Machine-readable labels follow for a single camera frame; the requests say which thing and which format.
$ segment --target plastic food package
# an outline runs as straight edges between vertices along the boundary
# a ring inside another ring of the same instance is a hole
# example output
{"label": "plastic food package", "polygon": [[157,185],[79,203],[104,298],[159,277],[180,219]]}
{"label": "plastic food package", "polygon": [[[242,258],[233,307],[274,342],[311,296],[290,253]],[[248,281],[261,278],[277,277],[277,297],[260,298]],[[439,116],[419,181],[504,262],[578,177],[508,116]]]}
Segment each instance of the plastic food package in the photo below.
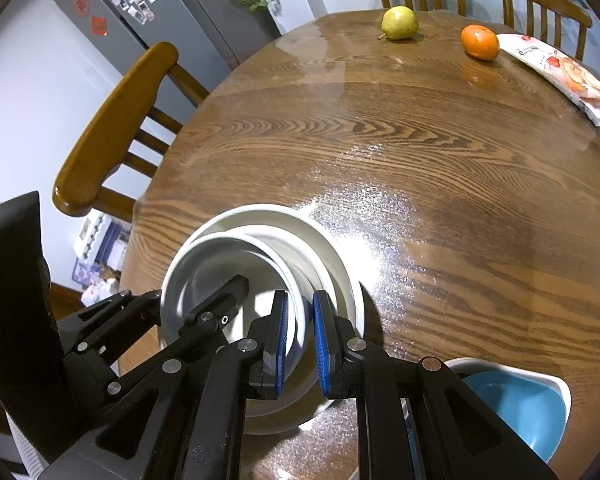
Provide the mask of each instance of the plastic food package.
{"label": "plastic food package", "polygon": [[498,34],[500,48],[547,78],[600,126],[600,80],[576,60],[531,36]]}

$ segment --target refrigerator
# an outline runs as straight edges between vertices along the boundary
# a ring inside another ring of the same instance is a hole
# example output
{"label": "refrigerator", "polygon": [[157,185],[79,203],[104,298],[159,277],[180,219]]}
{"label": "refrigerator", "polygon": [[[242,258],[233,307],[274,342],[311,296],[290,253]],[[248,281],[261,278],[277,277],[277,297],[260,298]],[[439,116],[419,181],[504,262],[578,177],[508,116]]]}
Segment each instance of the refrigerator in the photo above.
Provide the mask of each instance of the refrigerator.
{"label": "refrigerator", "polygon": [[[54,0],[121,73],[145,50],[173,43],[178,63],[209,91],[249,56],[280,36],[266,10],[238,0]],[[156,106],[186,124],[192,104],[167,77]]]}

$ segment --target tangerine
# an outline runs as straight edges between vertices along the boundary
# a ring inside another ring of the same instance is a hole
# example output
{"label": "tangerine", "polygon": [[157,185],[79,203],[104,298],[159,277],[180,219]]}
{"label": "tangerine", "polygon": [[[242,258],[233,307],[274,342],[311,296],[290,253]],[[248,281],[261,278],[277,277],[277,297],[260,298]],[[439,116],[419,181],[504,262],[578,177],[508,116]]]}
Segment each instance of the tangerine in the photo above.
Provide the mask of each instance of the tangerine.
{"label": "tangerine", "polygon": [[495,32],[482,25],[467,25],[460,34],[460,41],[467,54],[483,61],[492,61],[500,53]]}

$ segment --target blue bowl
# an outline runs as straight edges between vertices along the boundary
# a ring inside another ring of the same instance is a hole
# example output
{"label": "blue bowl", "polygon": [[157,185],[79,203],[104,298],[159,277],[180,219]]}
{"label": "blue bowl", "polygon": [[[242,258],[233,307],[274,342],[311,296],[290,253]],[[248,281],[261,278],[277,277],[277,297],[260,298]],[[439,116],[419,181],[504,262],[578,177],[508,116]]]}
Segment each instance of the blue bowl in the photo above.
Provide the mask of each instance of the blue bowl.
{"label": "blue bowl", "polygon": [[499,370],[480,372],[464,382],[545,462],[558,449],[567,424],[560,394],[546,384]]}

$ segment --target round dining table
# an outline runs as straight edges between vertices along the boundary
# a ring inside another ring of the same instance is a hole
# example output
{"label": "round dining table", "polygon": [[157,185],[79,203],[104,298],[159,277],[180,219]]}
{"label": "round dining table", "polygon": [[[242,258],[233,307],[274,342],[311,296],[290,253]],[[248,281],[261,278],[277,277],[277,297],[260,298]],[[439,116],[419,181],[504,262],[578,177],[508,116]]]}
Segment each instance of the round dining table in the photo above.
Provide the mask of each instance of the round dining table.
{"label": "round dining table", "polygon": [[[193,115],[137,202],[122,286],[160,288],[203,222],[249,203],[302,208],[342,245],[392,356],[475,357],[557,376],[571,414],[550,466],[576,480],[600,452],[600,128],[502,52],[465,54],[470,20],[330,14],[239,66]],[[490,24],[495,32],[512,32]],[[158,351],[155,331],[120,361]],[[355,401],[302,428],[245,435],[250,479],[347,480]]]}

